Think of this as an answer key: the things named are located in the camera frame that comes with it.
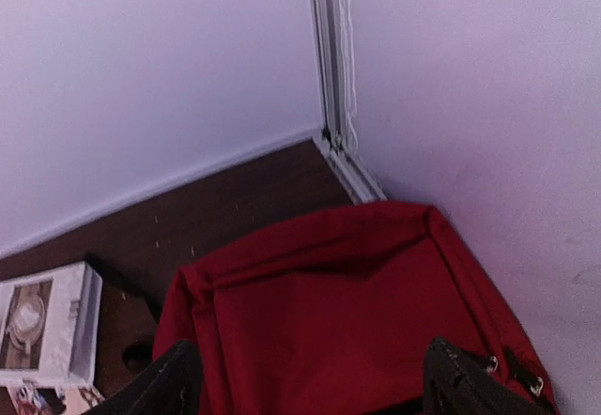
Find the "wooden floor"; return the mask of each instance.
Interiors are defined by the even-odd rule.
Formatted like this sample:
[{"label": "wooden floor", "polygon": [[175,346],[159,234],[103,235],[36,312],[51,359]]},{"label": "wooden floor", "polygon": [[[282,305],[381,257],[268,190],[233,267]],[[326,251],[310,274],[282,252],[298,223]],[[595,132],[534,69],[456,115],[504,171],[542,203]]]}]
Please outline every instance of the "wooden floor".
[{"label": "wooden floor", "polygon": [[[312,142],[260,159],[128,207],[59,238],[0,260],[0,280],[81,260],[91,252],[162,300],[181,265],[256,229],[321,208],[350,204]],[[121,350],[151,336],[155,323],[141,300],[103,291],[97,381],[114,394],[131,378]],[[11,413],[6,392],[0,413]]]}]

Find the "metal buckle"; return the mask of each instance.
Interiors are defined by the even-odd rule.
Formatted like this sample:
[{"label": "metal buckle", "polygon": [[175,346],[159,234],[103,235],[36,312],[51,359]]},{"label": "metal buckle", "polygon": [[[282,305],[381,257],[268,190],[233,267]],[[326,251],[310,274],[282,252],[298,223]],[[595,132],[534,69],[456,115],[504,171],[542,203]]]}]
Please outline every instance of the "metal buckle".
[{"label": "metal buckle", "polygon": [[486,372],[492,375],[493,373],[496,373],[498,369],[499,359],[497,359],[495,356],[488,357],[488,366],[486,367]]},{"label": "metal buckle", "polygon": [[536,380],[538,380],[538,385],[531,386],[530,391],[534,396],[539,398],[541,393],[543,392],[543,387],[545,387],[545,381],[541,377],[536,377]]}]

